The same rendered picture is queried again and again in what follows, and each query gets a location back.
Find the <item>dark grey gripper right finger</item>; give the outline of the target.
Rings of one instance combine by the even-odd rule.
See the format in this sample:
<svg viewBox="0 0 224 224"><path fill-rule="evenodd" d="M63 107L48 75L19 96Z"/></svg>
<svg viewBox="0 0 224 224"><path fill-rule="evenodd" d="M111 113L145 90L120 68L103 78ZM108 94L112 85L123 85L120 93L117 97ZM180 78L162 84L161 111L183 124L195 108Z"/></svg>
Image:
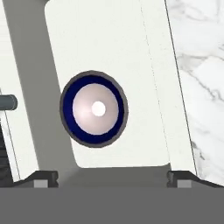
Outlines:
<svg viewBox="0 0 224 224"><path fill-rule="evenodd" d="M203 186L209 186L214 188L223 188L223 185L217 185L212 182L202 180L192 174L190 171L168 171L166 174L168 182L167 187L178 188L178 183L182 181L189 181L190 183L198 183Z"/></svg>

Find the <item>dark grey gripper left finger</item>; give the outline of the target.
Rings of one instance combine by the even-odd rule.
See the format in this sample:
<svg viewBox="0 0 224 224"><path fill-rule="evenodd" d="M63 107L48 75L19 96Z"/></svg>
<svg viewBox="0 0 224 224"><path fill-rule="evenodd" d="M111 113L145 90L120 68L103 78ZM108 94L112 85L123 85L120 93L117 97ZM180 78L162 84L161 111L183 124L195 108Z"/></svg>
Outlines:
<svg viewBox="0 0 224 224"><path fill-rule="evenodd" d="M57 171L35 171L28 178L15 182L12 186L30 188L58 188L58 178L59 174Z"/></svg>

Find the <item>black ribbed grille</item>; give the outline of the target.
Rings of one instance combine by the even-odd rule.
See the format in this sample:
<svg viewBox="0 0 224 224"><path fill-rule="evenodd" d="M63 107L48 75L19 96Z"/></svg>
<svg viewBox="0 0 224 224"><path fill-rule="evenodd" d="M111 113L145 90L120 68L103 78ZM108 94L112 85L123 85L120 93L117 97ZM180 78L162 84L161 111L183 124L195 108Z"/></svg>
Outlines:
<svg viewBox="0 0 224 224"><path fill-rule="evenodd" d="M0 122L0 187L11 187L13 179Z"/></svg>

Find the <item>white cupboard front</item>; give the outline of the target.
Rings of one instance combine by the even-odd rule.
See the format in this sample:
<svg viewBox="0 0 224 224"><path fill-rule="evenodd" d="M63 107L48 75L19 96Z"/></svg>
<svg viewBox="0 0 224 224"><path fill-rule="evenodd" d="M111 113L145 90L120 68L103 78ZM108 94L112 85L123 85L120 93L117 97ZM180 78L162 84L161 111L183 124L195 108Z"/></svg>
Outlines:
<svg viewBox="0 0 224 224"><path fill-rule="evenodd" d="M14 182L39 169L3 0L0 0L0 96L15 95L17 108L0 111L0 122Z"/></svg>

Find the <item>round dark blue disc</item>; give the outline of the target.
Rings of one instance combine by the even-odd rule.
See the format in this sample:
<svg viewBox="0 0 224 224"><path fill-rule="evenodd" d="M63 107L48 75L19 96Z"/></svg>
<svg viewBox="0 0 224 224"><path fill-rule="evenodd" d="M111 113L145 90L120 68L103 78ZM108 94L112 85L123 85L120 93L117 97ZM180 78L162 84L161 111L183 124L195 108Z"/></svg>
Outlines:
<svg viewBox="0 0 224 224"><path fill-rule="evenodd" d="M68 135L88 148L112 144L123 133L129 115L122 87L94 70L75 75L65 85L59 110Z"/></svg>

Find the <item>white rounded panel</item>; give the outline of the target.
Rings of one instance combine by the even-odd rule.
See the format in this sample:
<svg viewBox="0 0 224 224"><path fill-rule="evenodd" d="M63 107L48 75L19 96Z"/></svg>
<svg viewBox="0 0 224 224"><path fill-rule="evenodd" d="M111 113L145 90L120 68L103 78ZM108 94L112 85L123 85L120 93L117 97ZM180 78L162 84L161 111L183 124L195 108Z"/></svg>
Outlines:
<svg viewBox="0 0 224 224"><path fill-rule="evenodd" d="M45 21L61 93L94 70L114 78L128 101L112 144L88 148L70 137L77 165L195 172L165 0L49 0Z"/></svg>

